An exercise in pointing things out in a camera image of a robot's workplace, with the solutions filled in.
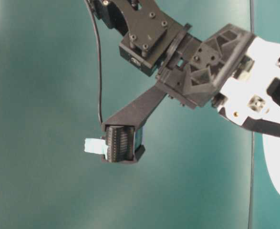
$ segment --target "black ribbed pad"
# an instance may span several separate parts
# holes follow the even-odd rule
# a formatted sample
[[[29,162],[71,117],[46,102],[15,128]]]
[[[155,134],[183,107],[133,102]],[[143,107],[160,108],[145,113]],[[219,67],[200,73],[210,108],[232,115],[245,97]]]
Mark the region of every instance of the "black ribbed pad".
[[[134,158],[135,131],[130,126],[109,126],[106,131],[107,161],[131,161]]]

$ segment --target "green wall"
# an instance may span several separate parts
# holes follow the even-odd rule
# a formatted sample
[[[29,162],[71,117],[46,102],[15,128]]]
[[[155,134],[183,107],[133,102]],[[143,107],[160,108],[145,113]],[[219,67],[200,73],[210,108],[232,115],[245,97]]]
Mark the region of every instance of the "green wall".
[[[254,32],[280,43],[280,1],[254,0]],[[280,195],[269,177],[262,137],[256,135],[252,227],[280,229]]]
[[[250,29],[247,0],[158,3],[200,39],[229,22]],[[116,31],[98,26],[106,118],[155,79],[120,58]],[[83,1],[0,0],[0,229],[247,228],[250,133],[209,105],[165,99],[133,166],[83,152],[101,134]]]

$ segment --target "screw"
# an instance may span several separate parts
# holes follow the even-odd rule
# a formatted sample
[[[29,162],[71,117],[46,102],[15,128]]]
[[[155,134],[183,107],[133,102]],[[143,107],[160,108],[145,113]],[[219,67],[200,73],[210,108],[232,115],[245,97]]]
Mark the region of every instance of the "screw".
[[[144,49],[145,51],[147,51],[148,48],[149,48],[148,44],[143,44],[143,49]]]
[[[108,6],[108,5],[109,5],[109,1],[104,0],[104,1],[103,1],[103,4],[104,4],[104,6]]]
[[[161,22],[161,25],[162,25],[163,27],[166,27],[167,24],[168,24],[167,21],[162,21],[162,22]]]
[[[149,17],[152,19],[152,18],[155,18],[156,14],[154,12],[150,12],[149,13]]]
[[[132,41],[132,42],[134,42],[135,40],[136,40],[136,36],[133,34],[133,35],[130,35],[130,40]]]
[[[200,60],[199,56],[194,56],[194,60],[198,62]]]

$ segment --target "cable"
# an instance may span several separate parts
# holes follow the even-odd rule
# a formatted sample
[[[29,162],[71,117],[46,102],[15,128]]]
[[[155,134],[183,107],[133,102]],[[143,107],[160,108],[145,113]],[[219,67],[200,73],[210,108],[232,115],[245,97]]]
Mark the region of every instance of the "cable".
[[[251,32],[254,32],[254,0],[250,0],[250,27]],[[255,135],[251,133],[251,179],[250,179],[250,200],[249,200],[249,217],[248,229],[252,228],[252,214],[253,214],[253,178],[254,178],[254,150],[255,150]]]
[[[103,117],[102,117],[102,55],[101,55],[101,41],[100,41],[100,35],[96,26],[95,17],[93,15],[93,9],[90,6],[89,0],[84,0],[86,3],[87,9],[89,11],[95,37],[96,37],[96,48],[97,48],[97,61],[98,61],[98,79],[99,79],[99,89],[98,89],[98,120],[100,122],[100,125],[103,123]]]

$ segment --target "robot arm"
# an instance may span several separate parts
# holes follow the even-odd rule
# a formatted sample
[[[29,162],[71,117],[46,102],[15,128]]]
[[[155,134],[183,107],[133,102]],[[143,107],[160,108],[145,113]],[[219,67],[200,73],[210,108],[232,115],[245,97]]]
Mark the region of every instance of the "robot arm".
[[[142,128],[166,94],[191,109],[212,101],[231,122],[280,137],[280,44],[231,24],[202,42],[153,0],[88,3],[123,35],[123,58],[148,76],[158,69],[155,86],[102,124],[106,161],[138,161]]]

